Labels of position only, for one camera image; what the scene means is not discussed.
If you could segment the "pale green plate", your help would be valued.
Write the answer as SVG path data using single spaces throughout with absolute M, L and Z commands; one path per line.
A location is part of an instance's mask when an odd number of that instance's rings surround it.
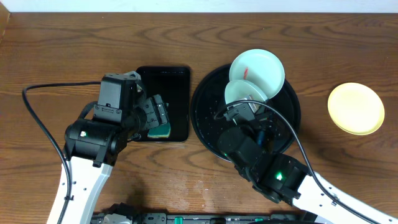
M 253 100 L 267 101 L 266 94 L 255 84 L 247 80 L 232 80 L 224 91 L 225 103 L 232 103 L 243 99 L 245 96 L 251 95 Z

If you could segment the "light blue plate with stain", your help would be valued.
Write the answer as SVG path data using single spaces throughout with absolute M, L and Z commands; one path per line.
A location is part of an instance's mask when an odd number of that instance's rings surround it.
M 270 99 L 282 89 L 285 70 L 282 62 L 272 52 L 251 49 L 234 59 L 229 69 L 229 80 L 247 80 L 258 86 Z

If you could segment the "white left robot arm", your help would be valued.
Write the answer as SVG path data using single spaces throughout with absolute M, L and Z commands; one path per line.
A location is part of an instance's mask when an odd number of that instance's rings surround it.
M 65 163 L 48 223 L 89 223 L 119 153 L 131 141 L 169 123 L 160 95 L 101 96 L 65 131 Z

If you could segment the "green yellow sponge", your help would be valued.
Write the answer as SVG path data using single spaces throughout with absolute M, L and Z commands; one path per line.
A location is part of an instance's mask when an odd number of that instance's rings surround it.
M 162 124 L 156 128 L 150 129 L 147 133 L 148 138 L 158 139 L 158 138 L 168 138 L 171 133 L 170 123 Z

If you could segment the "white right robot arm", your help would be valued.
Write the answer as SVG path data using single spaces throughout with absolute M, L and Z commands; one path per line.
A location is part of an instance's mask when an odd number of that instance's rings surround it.
M 265 198 L 285 202 L 328 223 L 397 223 L 396 218 L 336 188 L 308 164 L 265 151 L 255 138 L 262 127 L 253 112 L 229 111 L 223 117 L 236 125 L 222 133 L 219 150 Z

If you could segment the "yellow plate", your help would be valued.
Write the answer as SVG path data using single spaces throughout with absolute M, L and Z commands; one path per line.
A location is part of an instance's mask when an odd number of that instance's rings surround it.
M 370 87 L 360 83 L 343 83 L 335 87 L 327 101 L 331 120 L 343 131 L 364 136 L 383 124 L 385 108 Z

